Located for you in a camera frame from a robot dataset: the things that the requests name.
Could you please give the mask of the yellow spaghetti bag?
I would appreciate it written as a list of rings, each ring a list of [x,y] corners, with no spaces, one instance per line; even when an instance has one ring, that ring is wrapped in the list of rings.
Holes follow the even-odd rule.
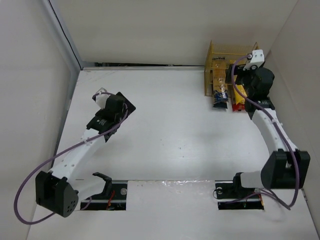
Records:
[[[228,60],[227,61],[227,68],[225,70],[225,83],[228,86],[228,93],[231,98],[232,105],[244,105],[245,104],[245,98],[242,97],[237,90],[233,87],[233,84],[231,82],[231,67],[235,63],[235,60]]]

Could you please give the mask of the red white spaghetti bag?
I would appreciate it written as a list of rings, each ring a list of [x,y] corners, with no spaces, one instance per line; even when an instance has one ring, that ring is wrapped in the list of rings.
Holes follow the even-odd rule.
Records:
[[[231,106],[233,112],[242,112],[245,110],[245,99],[242,96],[233,96],[231,98]]]

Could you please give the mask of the orange blue pasta bag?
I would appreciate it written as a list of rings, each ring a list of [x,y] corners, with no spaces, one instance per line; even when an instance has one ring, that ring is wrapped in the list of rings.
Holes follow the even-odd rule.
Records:
[[[212,96],[214,102],[229,101],[226,79],[226,61],[223,58],[214,58],[212,61]]]

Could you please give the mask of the dark blue spaghetti bag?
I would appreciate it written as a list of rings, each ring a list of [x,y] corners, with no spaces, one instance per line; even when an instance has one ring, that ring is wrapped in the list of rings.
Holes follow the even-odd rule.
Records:
[[[227,110],[228,103],[225,101],[214,102],[212,107],[217,110]]]

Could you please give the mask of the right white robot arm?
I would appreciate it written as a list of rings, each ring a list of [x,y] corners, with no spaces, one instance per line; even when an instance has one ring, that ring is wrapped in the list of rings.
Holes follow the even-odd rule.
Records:
[[[230,67],[235,83],[244,87],[247,99],[245,111],[258,127],[270,154],[263,168],[254,172],[239,172],[235,176],[243,188],[301,189],[304,186],[311,157],[289,139],[278,120],[268,94],[275,76],[265,67],[245,69]]]

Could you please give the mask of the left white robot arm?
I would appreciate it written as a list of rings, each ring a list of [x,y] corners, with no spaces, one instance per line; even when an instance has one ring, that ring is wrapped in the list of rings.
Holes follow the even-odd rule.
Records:
[[[80,145],[69,150],[49,171],[40,171],[35,177],[36,203],[64,218],[75,210],[78,202],[111,194],[111,177],[97,171],[85,177],[80,173],[94,153],[136,110],[121,92],[112,94],[101,88],[92,99],[100,109],[86,125]]]

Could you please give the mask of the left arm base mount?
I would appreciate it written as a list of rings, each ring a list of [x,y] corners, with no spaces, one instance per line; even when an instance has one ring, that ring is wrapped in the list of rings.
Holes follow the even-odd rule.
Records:
[[[113,180],[107,193],[93,195],[80,203],[81,211],[125,211],[127,208],[128,181]]]

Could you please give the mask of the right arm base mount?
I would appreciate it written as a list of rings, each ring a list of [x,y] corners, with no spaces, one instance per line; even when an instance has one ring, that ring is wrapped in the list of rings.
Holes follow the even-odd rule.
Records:
[[[219,210],[264,210],[262,196],[255,188],[236,186],[232,180],[216,180],[213,196]]]

